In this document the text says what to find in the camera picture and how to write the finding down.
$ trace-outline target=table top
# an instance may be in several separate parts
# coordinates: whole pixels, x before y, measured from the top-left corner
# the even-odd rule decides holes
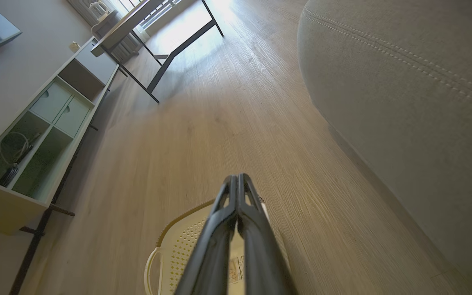
[[[112,29],[92,48],[94,56],[103,54],[103,47],[109,49],[121,42],[125,36],[147,17],[164,0],[143,0],[129,11]]]

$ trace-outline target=white cable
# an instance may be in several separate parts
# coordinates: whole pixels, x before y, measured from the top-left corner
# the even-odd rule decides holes
[[[23,134],[19,133],[19,132],[8,132],[7,136],[9,134],[19,134],[20,136],[23,136],[23,138],[25,139],[25,142],[23,142],[23,146],[21,147],[21,150],[17,151],[15,154],[14,154],[14,157],[13,159],[19,159],[21,157],[21,155],[23,155],[23,153],[28,149],[28,139],[26,136],[24,136]],[[3,138],[0,142],[0,155],[3,159],[3,161],[5,161],[5,163],[7,163],[8,166],[12,166],[11,163],[8,163],[8,161],[5,159],[5,156],[3,155],[3,151],[2,151],[2,144],[3,144],[3,141],[5,140],[5,138]]]
[[[265,216],[267,217],[267,221],[269,221],[269,223],[270,223],[270,218],[268,218],[267,207],[266,207],[266,205],[265,205],[266,202],[264,202],[263,199],[261,199],[260,204],[262,205],[262,209],[263,209],[263,211],[264,211],[264,213],[265,213]]]

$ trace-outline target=black metal leg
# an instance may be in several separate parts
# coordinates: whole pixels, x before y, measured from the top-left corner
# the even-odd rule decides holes
[[[167,59],[169,55],[168,54],[155,54],[154,57],[156,59]]]
[[[136,33],[134,32],[134,30],[131,31],[131,34],[134,35],[134,37],[136,38],[136,40],[138,40],[138,42],[140,42],[141,44],[143,44],[143,47],[145,47],[145,49],[147,49],[148,53],[150,53],[150,55],[152,55],[152,57],[158,62],[158,64],[161,66],[161,62],[159,62],[159,60],[154,56],[154,54],[150,51],[150,49],[148,49],[147,45],[139,38],[138,35],[136,35]]]
[[[40,236],[44,236],[45,233],[40,233],[38,232],[37,230],[33,229],[33,228],[30,228],[28,226],[23,226],[22,228],[19,229],[20,231],[24,231],[25,233],[29,233],[29,234],[33,234],[33,235],[40,235]]]
[[[122,68],[119,68],[119,70],[120,70],[120,72],[121,72],[122,74],[125,75],[125,77],[129,77],[129,75],[127,75],[127,73],[125,73]]]
[[[210,12],[209,7],[206,5],[207,3],[205,2],[205,0],[202,0],[202,2],[203,2],[203,4],[205,5],[206,11],[209,13],[211,19],[212,19],[212,20],[214,21],[214,23],[216,24],[216,28],[218,28],[218,30],[220,31],[221,37],[223,37],[223,32],[221,32],[220,26],[218,26],[218,22],[216,22],[216,20],[214,19],[214,16],[212,15],[212,12]]]
[[[203,34],[205,34],[206,31],[210,30],[210,28],[212,28],[213,26],[215,26],[216,24],[216,21],[214,19],[212,19],[211,21],[209,21],[206,25],[204,25],[200,30],[198,30],[197,32],[195,32],[192,36],[189,37],[189,39],[185,40],[185,42],[183,42],[181,45],[179,45],[176,49],[174,49],[170,54],[169,56],[167,57],[167,60],[165,60],[165,62],[163,63],[163,65],[161,66],[161,68],[159,68],[158,72],[156,73],[156,75],[154,75],[154,78],[152,78],[152,81],[150,82],[150,84],[147,86],[147,92],[152,92],[154,91],[154,88],[156,88],[156,85],[158,84],[158,82],[160,81],[161,77],[163,76],[163,74],[165,73],[165,71],[167,70],[167,68],[169,67],[170,63],[172,62],[172,60],[180,53],[182,52],[183,50],[185,50],[185,48],[187,48],[187,46],[191,45],[194,41],[196,41],[199,37],[201,37]]]
[[[43,216],[39,221],[36,231],[43,232],[43,230],[45,230],[51,213],[52,211],[50,210],[47,210],[45,211],[45,213],[43,213]],[[16,278],[14,279],[14,283],[12,284],[12,288],[10,289],[9,295],[19,295],[19,290],[21,289],[21,285],[23,285],[23,282],[25,281],[25,276],[27,275],[28,268],[32,263],[32,258],[36,253],[36,249],[38,248],[39,241],[41,241],[41,237],[41,235],[34,234],[32,241],[30,241],[30,245],[28,246],[27,252],[23,257],[23,261],[21,263],[21,266],[19,267],[19,271],[16,274]]]
[[[150,95],[150,97],[152,97],[152,99],[154,99],[157,103],[159,103],[159,100],[157,100],[157,99],[154,97],[154,95],[152,95],[152,93],[150,93],[150,92],[147,90],[147,88],[145,88],[145,86],[143,86],[143,84],[141,84],[141,82],[139,82],[139,80],[136,79],[136,77],[135,77],[131,72],[129,72],[129,70],[128,70],[124,65],[122,65],[122,63],[119,62],[119,61],[109,52],[108,49],[106,49],[106,48],[103,47],[103,46],[102,46],[102,48],[103,48],[103,51],[105,51],[105,52],[110,56],[110,58],[112,58],[112,59],[120,66],[121,69],[123,69],[126,73],[128,73],[129,76],[131,76],[131,78],[132,78],[134,81],[136,81],[136,83],[137,83],[141,88],[143,88],[143,90],[145,90],[145,92],[147,92],[148,95]]]
[[[49,209],[52,209],[53,211],[56,211],[56,212],[59,212],[59,213],[67,214],[69,216],[75,216],[75,213],[73,213],[71,211],[68,211],[68,210],[65,210],[61,207],[58,207],[54,204],[50,204]]]

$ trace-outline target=cable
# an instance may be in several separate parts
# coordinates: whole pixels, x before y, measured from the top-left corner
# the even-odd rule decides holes
[[[9,136],[10,134],[19,134],[20,136],[23,136],[23,138],[25,139],[25,142],[23,143],[23,146],[21,147],[21,150],[17,151],[16,153],[14,153],[14,156],[12,157],[12,161],[14,161],[14,159],[18,159],[21,157],[21,155],[23,155],[23,153],[28,149],[28,138],[26,136],[24,136],[22,133],[19,133],[19,132],[8,132],[8,134],[5,136],[5,138],[7,136]],[[11,163],[8,163],[8,161],[6,160],[5,156],[3,155],[3,151],[2,151],[2,145],[3,145],[3,141],[5,140],[5,138],[3,138],[0,142],[0,155],[3,159],[3,161],[5,161],[5,163],[8,165],[8,166],[12,166]]]

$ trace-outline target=shelf compartment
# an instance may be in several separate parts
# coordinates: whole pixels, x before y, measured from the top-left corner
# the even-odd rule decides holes
[[[19,176],[12,190],[40,202],[50,200],[53,183],[66,161],[72,138],[53,127]]]
[[[69,62],[69,64],[59,72],[58,77],[71,85],[93,104],[97,101],[97,98],[105,87],[75,59]]]
[[[50,124],[45,120],[41,119],[39,116],[36,116],[32,112],[26,112],[21,119],[19,119],[18,123],[12,127],[5,136],[0,138],[1,141],[4,142],[5,149],[3,149],[3,154],[5,155],[7,162],[12,164],[17,159],[12,159],[13,153],[21,149],[24,143],[24,139],[21,135],[16,134],[20,133],[24,135],[31,143],[34,148],[28,152],[26,157],[31,157],[34,153],[36,146],[39,145],[41,142],[42,135],[47,132],[49,129]],[[21,160],[19,166],[23,166],[24,160]],[[5,174],[5,172],[10,168],[10,166],[2,159],[0,153],[0,179]]]

